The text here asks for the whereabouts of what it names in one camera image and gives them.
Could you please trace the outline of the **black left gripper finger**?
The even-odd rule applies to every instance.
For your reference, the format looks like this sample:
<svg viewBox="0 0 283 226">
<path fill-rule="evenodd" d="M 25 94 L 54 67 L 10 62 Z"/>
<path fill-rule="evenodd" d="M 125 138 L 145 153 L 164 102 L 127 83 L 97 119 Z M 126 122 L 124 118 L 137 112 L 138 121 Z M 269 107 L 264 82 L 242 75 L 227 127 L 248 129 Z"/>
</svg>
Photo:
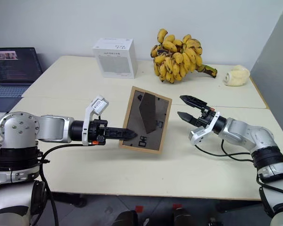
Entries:
<svg viewBox="0 0 283 226">
<path fill-rule="evenodd" d="M 136 137 L 137 133 L 130 129 L 106 127 L 105 137 Z"/>
<path fill-rule="evenodd" d="M 131 140 L 132 137 L 128 137 L 128 136 L 105 136 L 105 139 L 113 139 L 113 140 L 124 140 L 124 141 L 128 141 Z"/>
</svg>

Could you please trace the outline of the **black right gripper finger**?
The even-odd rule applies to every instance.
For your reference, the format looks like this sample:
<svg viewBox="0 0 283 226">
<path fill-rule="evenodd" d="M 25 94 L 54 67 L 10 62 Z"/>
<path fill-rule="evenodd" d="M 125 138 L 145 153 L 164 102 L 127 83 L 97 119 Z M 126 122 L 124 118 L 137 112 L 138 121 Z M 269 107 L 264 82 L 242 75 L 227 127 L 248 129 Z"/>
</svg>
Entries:
<svg viewBox="0 0 283 226">
<path fill-rule="evenodd" d="M 196 98 L 193 96 L 189 96 L 189 95 L 181 95 L 180 99 L 187 105 L 194 107 L 194 108 L 198 108 L 198 109 L 206 109 L 207 108 L 207 103 Z"/>
<path fill-rule="evenodd" d="M 198 119 L 194 118 L 192 115 L 185 112 L 177 112 L 178 116 L 185 122 L 191 125 L 198 125 Z"/>
</svg>

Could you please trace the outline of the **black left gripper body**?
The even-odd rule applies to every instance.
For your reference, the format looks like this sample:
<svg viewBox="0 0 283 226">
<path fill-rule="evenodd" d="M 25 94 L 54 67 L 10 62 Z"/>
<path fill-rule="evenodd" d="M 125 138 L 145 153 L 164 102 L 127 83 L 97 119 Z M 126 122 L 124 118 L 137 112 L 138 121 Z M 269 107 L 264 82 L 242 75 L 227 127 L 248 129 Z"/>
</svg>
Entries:
<svg viewBox="0 0 283 226">
<path fill-rule="evenodd" d="M 107 128 L 107 120 L 95 119 L 89 123 L 88 127 L 88 142 L 91 145 L 105 145 L 105 131 Z"/>
</svg>

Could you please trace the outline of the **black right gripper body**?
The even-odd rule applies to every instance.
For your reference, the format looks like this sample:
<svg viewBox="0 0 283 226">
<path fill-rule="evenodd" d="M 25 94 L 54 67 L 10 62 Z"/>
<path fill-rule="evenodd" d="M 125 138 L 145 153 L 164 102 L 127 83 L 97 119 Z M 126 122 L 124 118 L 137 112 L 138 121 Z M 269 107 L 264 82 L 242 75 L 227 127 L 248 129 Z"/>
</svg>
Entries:
<svg viewBox="0 0 283 226">
<path fill-rule="evenodd" d="M 193 118 L 191 124 L 196 127 L 203 126 L 205 128 L 213 121 L 216 112 L 214 108 L 208 106 L 201 108 L 200 111 L 201 116 L 199 118 Z"/>
</svg>

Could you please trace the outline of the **wooden picture frame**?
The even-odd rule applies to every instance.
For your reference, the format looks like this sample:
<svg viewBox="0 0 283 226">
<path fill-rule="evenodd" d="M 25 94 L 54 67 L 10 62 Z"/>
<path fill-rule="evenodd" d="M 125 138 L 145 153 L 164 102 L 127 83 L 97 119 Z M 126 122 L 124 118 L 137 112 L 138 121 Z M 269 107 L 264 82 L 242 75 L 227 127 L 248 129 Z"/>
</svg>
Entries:
<svg viewBox="0 0 283 226">
<path fill-rule="evenodd" d="M 172 99 L 133 86 L 123 127 L 136 136 L 119 142 L 121 148 L 160 154 L 166 136 Z"/>
</svg>

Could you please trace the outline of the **yellow banana bunch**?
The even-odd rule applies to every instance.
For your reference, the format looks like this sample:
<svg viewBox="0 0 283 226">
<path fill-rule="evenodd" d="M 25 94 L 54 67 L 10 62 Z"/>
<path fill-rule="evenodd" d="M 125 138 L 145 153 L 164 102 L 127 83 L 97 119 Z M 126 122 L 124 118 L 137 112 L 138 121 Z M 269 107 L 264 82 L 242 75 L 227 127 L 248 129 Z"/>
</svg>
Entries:
<svg viewBox="0 0 283 226">
<path fill-rule="evenodd" d="M 151 49 L 150 57 L 153 59 L 154 73 L 161 82 L 173 84 L 175 81 L 182 81 L 188 73 L 194 71 L 216 78 L 217 69 L 203 64 L 201 42 L 190 34 L 177 39 L 175 35 L 161 28 L 157 34 L 157 42 Z"/>
</svg>

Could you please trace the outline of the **cream rounded lumpy object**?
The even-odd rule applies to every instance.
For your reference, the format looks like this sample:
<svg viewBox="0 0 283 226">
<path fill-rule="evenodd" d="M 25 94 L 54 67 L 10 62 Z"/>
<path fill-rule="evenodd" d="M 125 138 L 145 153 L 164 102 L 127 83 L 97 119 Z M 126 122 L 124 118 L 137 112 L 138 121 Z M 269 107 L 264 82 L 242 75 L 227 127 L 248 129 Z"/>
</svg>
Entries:
<svg viewBox="0 0 283 226">
<path fill-rule="evenodd" d="M 247 83 L 250 77 L 250 71 L 242 66 L 235 65 L 225 76 L 223 82 L 226 86 L 238 87 Z"/>
</svg>

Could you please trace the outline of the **white cardboard box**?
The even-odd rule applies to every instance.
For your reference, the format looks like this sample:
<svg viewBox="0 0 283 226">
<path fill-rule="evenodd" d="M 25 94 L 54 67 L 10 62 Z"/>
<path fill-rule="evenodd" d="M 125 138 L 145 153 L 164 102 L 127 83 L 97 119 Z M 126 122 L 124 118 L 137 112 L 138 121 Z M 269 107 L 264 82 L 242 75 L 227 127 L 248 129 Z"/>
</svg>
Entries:
<svg viewBox="0 0 283 226">
<path fill-rule="evenodd" d="M 138 64 L 133 39 L 100 38 L 92 50 L 103 77 L 135 78 Z"/>
</svg>

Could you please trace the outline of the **dark rounded shape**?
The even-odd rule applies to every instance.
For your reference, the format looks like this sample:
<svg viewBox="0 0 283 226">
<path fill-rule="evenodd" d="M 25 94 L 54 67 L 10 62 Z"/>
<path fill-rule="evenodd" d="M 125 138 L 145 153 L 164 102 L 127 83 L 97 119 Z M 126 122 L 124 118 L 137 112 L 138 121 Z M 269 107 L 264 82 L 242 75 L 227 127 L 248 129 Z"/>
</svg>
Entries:
<svg viewBox="0 0 283 226">
<path fill-rule="evenodd" d="M 172 226 L 193 226 L 191 215 L 184 208 L 173 210 Z"/>
<path fill-rule="evenodd" d="M 111 226 L 138 226 L 138 215 L 134 210 L 121 212 Z"/>
</svg>

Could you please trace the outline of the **dark open laptop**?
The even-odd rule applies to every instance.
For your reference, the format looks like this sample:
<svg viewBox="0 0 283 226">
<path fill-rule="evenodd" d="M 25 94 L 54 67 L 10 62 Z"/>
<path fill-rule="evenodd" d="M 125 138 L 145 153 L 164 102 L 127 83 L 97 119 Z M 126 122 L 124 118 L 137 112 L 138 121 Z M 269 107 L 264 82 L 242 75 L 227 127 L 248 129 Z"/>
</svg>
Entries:
<svg viewBox="0 0 283 226">
<path fill-rule="evenodd" d="M 0 113 L 9 112 L 42 73 L 34 47 L 0 48 Z"/>
</svg>

